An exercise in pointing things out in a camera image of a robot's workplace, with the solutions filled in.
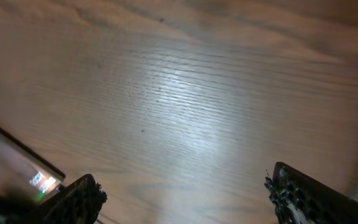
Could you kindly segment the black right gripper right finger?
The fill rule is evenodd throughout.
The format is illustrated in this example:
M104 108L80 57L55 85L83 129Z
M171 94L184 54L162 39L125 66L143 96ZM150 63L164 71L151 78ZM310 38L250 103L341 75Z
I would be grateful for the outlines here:
M358 224L358 202L284 162L264 185L279 224Z

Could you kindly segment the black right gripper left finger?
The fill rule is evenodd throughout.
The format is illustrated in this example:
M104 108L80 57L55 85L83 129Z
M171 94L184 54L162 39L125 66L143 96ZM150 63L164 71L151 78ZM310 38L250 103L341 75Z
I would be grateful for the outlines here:
M35 219L43 224L94 224L108 196L91 174L85 174L41 204Z

